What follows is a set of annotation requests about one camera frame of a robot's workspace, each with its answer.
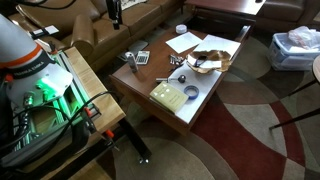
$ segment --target wire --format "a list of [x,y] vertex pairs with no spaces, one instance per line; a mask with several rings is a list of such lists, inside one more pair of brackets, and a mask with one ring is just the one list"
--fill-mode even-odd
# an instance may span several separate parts
[[[19,112],[18,114],[16,114],[12,119],[15,119],[17,118],[18,116],[22,115],[23,113],[28,113],[28,112],[32,112],[32,111],[35,111],[35,110],[39,110],[39,109],[54,109],[54,110],[57,110],[57,111],[60,111],[63,115],[64,118],[70,120],[70,118],[68,117],[68,115],[66,113],[64,113],[61,109],[58,109],[58,108],[55,108],[55,107],[52,107],[52,106],[35,106],[35,107],[31,107],[31,108],[28,108],[28,109],[25,109],[21,112]],[[20,127],[27,127],[28,128],[28,125],[26,124],[19,124],[18,126]],[[9,143],[7,144],[4,144],[0,147],[0,151],[6,149],[6,148],[9,148],[13,145],[15,145],[17,142],[19,142],[23,137],[25,137],[25,135],[27,134],[28,132],[24,132],[21,136],[17,137],[16,139],[13,139],[12,141],[10,141]]]
[[64,136],[64,134],[66,133],[66,131],[68,130],[69,126],[72,125],[72,122],[77,118],[77,116],[81,113],[81,111],[83,111],[83,109],[88,105],[90,104],[93,100],[97,99],[98,97],[102,96],[102,95],[105,95],[105,94],[116,94],[115,92],[112,92],[112,91],[104,91],[104,92],[100,92],[98,94],[96,94],[95,96],[93,96],[92,98],[90,98],[88,101],[86,101],[82,106],[81,108],[79,108],[75,114],[69,118],[62,110],[58,109],[58,108],[55,108],[55,107],[52,107],[52,106],[37,106],[37,107],[31,107],[29,109],[26,109],[24,111],[21,111],[19,114],[17,114],[15,117],[17,117],[18,115],[21,115],[22,113],[27,113],[27,112],[30,112],[30,111],[34,111],[36,109],[40,109],[42,107],[46,107],[46,108],[53,108],[55,110],[58,110],[60,111],[64,117],[66,117],[66,119],[68,119],[68,123],[65,125],[65,127],[63,128],[63,130],[61,131],[61,133],[57,136],[57,138],[46,148],[44,149],[42,152],[38,153],[37,156],[31,158],[31,159],[28,159],[27,161],[21,163],[21,164],[18,164],[18,165],[15,165],[15,166],[11,166],[9,167],[10,169],[11,168],[16,168],[16,167],[22,167],[26,164],[29,164],[29,163],[32,163],[38,159],[40,159],[44,154],[50,152],[55,146],[56,144],[61,140],[61,138]]

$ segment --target white robot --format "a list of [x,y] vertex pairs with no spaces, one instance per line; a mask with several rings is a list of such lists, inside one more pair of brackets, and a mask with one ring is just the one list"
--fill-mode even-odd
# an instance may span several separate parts
[[14,111],[61,97],[73,76],[49,57],[24,30],[0,14],[0,72]]

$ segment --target wooden coffee table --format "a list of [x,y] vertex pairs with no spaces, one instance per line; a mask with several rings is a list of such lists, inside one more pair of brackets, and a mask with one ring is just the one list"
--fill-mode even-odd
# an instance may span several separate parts
[[[195,30],[189,30],[189,32],[193,33],[200,39],[204,39],[207,36],[206,33]],[[242,45],[250,33],[250,28],[246,26],[238,33],[239,34],[235,40],[240,42],[241,45],[231,59],[232,61],[241,50]],[[181,57],[186,57],[186,55],[192,52],[194,49],[191,48],[180,54],[176,54],[175,51],[166,44],[166,41],[177,36],[178,34],[175,32],[175,28],[167,30],[166,33],[164,33],[160,38],[144,49],[146,51],[150,51],[150,57],[147,65],[139,66],[138,72],[132,73],[129,65],[125,64],[114,74],[110,75],[110,78],[117,90],[125,95],[128,99],[135,101],[146,111],[150,112],[152,115],[156,116],[158,119],[162,120],[176,131],[185,135],[196,121],[197,117],[205,107],[215,89],[218,87],[226,72],[222,73],[218,77],[216,83],[211,88],[204,101],[201,103],[201,106],[196,110],[195,114],[191,120],[188,121],[188,123],[152,101],[149,94],[157,86],[156,78],[165,78],[172,74],[172,72],[169,72],[169,70],[173,68],[173,65],[169,63],[169,55],[173,53]]]

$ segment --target carpet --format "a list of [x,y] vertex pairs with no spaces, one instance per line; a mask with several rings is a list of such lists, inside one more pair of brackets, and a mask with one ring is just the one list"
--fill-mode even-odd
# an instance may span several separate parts
[[124,98],[120,105],[152,156],[140,164],[124,137],[120,151],[98,164],[117,180],[320,179],[320,116],[269,130],[320,107],[317,84],[287,96],[313,76],[273,70],[270,40],[254,31],[186,136]]

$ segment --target plastic bag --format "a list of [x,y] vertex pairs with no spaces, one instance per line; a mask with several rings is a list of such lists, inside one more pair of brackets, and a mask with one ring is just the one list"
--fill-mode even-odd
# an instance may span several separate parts
[[314,29],[301,26],[289,31],[288,34],[291,41],[304,49],[315,49],[320,47],[320,32]]

